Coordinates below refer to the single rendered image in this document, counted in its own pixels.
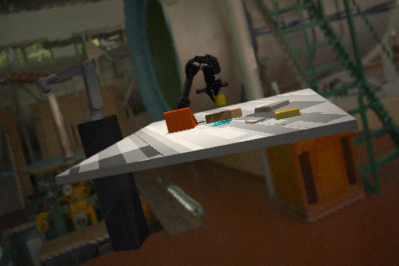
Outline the yellow rectangular block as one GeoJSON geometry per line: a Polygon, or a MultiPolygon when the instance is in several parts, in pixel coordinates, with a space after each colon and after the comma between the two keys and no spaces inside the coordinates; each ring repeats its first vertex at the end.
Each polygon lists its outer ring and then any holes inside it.
{"type": "Polygon", "coordinates": [[[282,110],[282,111],[276,111],[276,119],[284,119],[284,118],[288,118],[288,117],[296,117],[296,116],[300,116],[301,112],[299,107],[295,107],[295,108],[290,108],[290,109],[286,109],[286,110],[282,110]]]}

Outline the brown wooden bar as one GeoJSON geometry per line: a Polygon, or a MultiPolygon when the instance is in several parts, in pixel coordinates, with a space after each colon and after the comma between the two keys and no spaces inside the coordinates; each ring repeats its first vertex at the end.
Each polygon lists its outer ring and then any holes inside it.
{"type": "Polygon", "coordinates": [[[232,119],[232,118],[236,118],[236,117],[242,117],[242,116],[243,115],[242,115],[241,108],[237,108],[237,109],[232,109],[232,110],[228,110],[228,111],[221,111],[221,112],[208,114],[208,115],[205,115],[205,118],[206,118],[206,123],[210,124],[210,123],[215,123],[218,121],[223,121],[223,120],[232,119]]]}

